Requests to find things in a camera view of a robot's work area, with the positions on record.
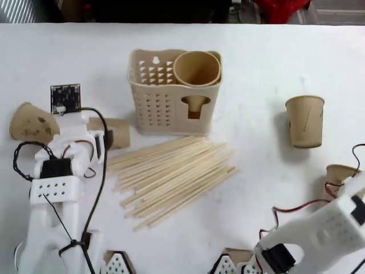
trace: white table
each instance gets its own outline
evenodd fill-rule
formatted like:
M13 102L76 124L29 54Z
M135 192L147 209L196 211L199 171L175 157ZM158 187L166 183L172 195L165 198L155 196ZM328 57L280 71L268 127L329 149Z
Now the white table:
M9 137L14 110L29 101L50 109L50 85L81 83L82 105L105 117L131 119L129 53L216 50L224 83L210 137L228 142L242 171L158 227L132 232L122 196L108 178L91 228L109 249L127 251L138 273L207 273L224 247L251 248L260 228L274 224L271 207L290 208L322 193L326 166L354 166L351 147L365 136L365 27L256 25L0 25L0 272L13 273L13 248L27 232L29 183L11 165L18 142ZM287 143L284 103L292 96L325 98L322 147ZM170 140L132 128L130 150ZM37 148L25 148L19 166L30 172ZM122 154L126 151L113 152ZM359 149L365 163L365 151ZM87 181L84 215L100 183ZM281 223L313 209L280 215ZM350 273L364 252L347 256L327 273Z

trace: perforated basket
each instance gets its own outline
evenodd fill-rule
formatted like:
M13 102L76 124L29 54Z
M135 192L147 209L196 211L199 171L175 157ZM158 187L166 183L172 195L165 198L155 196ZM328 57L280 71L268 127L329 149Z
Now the perforated basket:
M131 53L128 80L141 133L204 135L209 132L222 78L208 87L176 84L173 62L185 52L135 50ZM221 63L217 52L210 53ZM183 97L191 95L209 98L208 103L203 104L198 119L189 118L188 104L182 101Z

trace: red wire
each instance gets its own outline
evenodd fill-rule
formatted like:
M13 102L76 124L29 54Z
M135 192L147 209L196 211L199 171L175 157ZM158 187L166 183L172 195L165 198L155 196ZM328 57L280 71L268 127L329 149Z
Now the red wire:
M263 273L262 266L261 266L260 262L258 261L256 254L255 254L255 258L256 258L256 263L257 263L259 269L261 270L261 273Z
M273 215L274 215L274 219L275 219L275 229L278 229L279 228L279 218L278 218L278 212L281 212L281 213L292 213L292 212L295 212L295 211L298 211L298 210L301 210L305 207L308 207L314 203L319 203L319 202L325 202L325 203L330 203L331 201L329 200L325 200L325 199L315 199L315 200L312 200L312 201L309 201L303 205L300 205L299 207L294 207L294 208L290 208L290 209L281 209L281 208L278 208L278 207L272 207L271 210L273 212ZM262 238L262 233L263 232L269 232L267 230L264 230L264 229L261 229L259 231L259 239L261 240Z
M328 195L330 195L332 198L337 199L337 196L335 194L333 194L333 192L328 188L328 186L340 188L341 186L343 186L343 184L333 184L333 183L330 183L330 182L325 183L326 193Z

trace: floor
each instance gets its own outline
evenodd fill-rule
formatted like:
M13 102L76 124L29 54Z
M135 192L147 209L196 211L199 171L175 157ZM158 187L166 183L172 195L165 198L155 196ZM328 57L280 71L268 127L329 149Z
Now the floor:
M265 23L265 13L252 0L242 0L230 11L229 23ZM308 10L288 21L297 25L365 25L365 0L312 0Z

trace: black sensor module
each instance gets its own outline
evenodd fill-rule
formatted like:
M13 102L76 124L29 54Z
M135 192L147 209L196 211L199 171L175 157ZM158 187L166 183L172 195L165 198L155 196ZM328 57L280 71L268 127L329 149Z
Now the black sensor module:
M81 108L80 84L51 86L51 113L60 114Z

